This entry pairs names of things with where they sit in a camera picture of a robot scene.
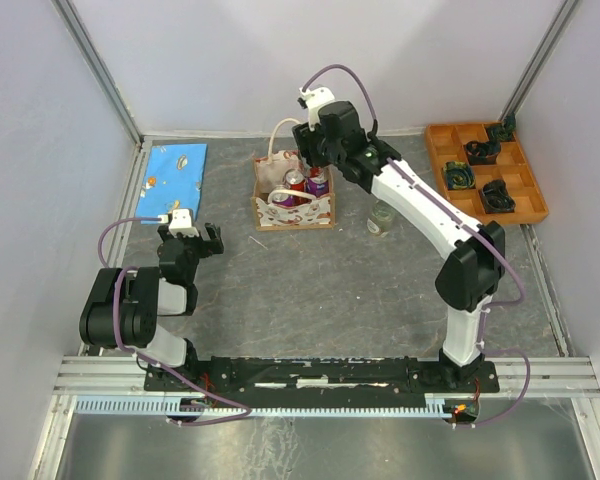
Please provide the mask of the patterned canvas tote bag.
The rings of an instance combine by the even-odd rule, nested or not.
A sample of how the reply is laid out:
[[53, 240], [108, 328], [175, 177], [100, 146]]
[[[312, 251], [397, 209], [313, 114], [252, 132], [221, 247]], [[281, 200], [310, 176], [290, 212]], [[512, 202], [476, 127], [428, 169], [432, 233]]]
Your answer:
[[328, 229], [335, 226], [336, 197], [332, 170], [308, 166], [295, 148], [274, 149], [279, 129], [299, 123], [295, 118], [278, 122], [269, 137], [266, 155], [252, 159], [255, 184], [251, 204], [259, 231]]

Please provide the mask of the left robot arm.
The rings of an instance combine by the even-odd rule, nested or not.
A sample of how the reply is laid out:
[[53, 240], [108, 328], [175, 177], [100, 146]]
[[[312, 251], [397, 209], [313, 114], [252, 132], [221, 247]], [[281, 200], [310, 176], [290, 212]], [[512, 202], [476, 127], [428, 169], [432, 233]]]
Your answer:
[[163, 225], [156, 267], [141, 267], [134, 274], [100, 269], [80, 317], [81, 340], [92, 347], [132, 349], [167, 366], [167, 379], [178, 389], [195, 387], [201, 366], [193, 344], [160, 327], [158, 318], [193, 314], [199, 263], [224, 252], [221, 229], [212, 223], [205, 229], [207, 239], [172, 233]]

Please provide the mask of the clear glass beverage bottle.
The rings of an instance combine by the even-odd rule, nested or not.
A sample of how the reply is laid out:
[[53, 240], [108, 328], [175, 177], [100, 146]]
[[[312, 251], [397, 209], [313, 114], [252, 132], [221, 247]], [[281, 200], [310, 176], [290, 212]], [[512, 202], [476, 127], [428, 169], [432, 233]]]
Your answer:
[[388, 234], [395, 220], [396, 211], [388, 203], [376, 200], [367, 218], [367, 229], [375, 236], [384, 237]]

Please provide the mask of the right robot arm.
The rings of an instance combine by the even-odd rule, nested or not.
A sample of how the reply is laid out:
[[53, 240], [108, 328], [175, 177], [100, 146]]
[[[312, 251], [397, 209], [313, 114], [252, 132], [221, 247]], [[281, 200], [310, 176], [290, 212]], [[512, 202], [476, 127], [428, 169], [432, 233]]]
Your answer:
[[437, 374], [447, 389], [463, 390], [484, 359], [478, 347], [480, 314], [504, 273], [503, 229], [481, 225], [441, 197], [397, 150], [363, 129], [351, 102], [298, 102], [307, 120], [292, 132], [308, 165], [336, 167], [415, 226], [443, 259], [435, 288], [447, 306], [447, 326]]

